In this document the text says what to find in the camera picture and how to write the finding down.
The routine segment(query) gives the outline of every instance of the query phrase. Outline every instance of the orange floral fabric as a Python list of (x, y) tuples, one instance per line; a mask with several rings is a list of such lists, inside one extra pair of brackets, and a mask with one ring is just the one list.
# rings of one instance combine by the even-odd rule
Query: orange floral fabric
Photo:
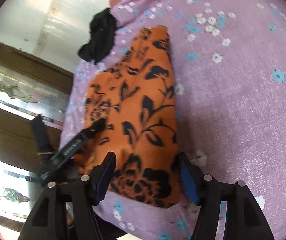
[(131, 49), (88, 87), (85, 128), (107, 119), (106, 129), (75, 156), (88, 174), (112, 151), (117, 164), (109, 190), (168, 208), (179, 202), (173, 167), (176, 140), (174, 76), (167, 28), (143, 28)]

